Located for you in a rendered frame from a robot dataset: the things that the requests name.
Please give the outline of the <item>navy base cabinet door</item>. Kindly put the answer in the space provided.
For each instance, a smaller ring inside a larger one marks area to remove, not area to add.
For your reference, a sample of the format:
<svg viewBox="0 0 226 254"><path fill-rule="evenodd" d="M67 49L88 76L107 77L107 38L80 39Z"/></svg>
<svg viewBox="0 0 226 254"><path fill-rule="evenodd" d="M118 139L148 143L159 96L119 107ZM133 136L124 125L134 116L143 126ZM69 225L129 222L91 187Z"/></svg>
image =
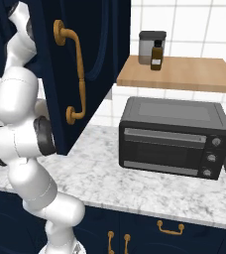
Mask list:
<svg viewBox="0 0 226 254"><path fill-rule="evenodd" d="M155 233L131 235L128 254L218 254L224 235L186 237Z"/></svg>
<svg viewBox="0 0 226 254"><path fill-rule="evenodd" d="M73 228L86 254L108 254L108 231L114 232L111 246L119 254L119 213L110 209L86 206L82 221Z"/></svg>

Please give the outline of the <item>navy base cabinet front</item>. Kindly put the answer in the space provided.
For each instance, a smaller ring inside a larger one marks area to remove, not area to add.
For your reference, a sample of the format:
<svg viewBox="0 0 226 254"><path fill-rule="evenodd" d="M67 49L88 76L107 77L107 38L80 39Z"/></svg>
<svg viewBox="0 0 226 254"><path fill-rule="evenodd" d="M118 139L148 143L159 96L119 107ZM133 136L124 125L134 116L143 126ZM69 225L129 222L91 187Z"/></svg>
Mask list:
<svg viewBox="0 0 226 254"><path fill-rule="evenodd" d="M17 194L0 191L0 254L38 254L47 243L45 224Z"/></svg>

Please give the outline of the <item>black toaster oven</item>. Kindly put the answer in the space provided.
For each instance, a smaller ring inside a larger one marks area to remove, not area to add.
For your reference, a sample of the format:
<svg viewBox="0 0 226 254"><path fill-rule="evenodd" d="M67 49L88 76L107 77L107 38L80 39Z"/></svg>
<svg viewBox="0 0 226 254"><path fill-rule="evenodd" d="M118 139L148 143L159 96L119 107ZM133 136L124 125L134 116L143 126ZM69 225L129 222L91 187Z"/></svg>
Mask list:
<svg viewBox="0 0 226 254"><path fill-rule="evenodd" d="M226 114L215 102L132 96L119 123L119 165L216 180L226 157Z"/></svg>

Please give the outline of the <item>brown glass bottle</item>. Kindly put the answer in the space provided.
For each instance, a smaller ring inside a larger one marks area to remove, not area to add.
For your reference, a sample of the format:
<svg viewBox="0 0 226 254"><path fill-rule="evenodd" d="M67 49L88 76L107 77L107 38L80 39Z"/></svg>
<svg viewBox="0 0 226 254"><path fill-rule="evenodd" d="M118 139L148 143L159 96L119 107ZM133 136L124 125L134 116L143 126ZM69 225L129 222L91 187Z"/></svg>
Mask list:
<svg viewBox="0 0 226 254"><path fill-rule="evenodd" d="M160 40L154 41L151 56L151 70L160 70L162 68L163 61L163 47Z"/></svg>

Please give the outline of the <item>grey lidded canister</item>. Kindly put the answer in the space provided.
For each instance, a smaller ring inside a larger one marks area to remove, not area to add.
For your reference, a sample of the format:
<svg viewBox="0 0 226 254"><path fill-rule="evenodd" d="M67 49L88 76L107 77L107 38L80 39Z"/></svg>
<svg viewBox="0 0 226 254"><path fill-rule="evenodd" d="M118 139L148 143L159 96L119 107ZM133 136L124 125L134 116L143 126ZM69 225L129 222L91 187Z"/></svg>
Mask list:
<svg viewBox="0 0 226 254"><path fill-rule="evenodd" d="M150 64L152 48L155 41L160 41L162 49L165 48L167 33L165 31L142 31L139 34L139 63Z"/></svg>

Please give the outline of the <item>navy drawer front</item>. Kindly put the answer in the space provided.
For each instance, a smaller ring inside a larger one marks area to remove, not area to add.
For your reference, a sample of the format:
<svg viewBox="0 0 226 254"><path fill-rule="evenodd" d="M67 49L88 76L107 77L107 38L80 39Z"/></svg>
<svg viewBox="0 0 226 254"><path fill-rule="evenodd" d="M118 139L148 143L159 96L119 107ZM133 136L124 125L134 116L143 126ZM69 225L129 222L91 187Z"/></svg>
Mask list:
<svg viewBox="0 0 226 254"><path fill-rule="evenodd" d="M120 213L120 250L128 254L226 254L226 229Z"/></svg>

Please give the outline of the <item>wooden wall shelf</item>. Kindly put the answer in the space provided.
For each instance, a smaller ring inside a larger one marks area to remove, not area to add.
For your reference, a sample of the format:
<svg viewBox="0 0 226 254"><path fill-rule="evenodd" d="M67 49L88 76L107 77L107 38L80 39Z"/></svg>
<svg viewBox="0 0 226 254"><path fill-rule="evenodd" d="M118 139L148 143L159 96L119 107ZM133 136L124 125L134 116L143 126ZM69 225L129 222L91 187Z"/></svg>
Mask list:
<svg viewBox="0 0 226 254"><path fill-rule="evenodd" d="M165 57L161 70L129 56L117 77L118 86L226 93L226 63L222 59Z"/></svg>

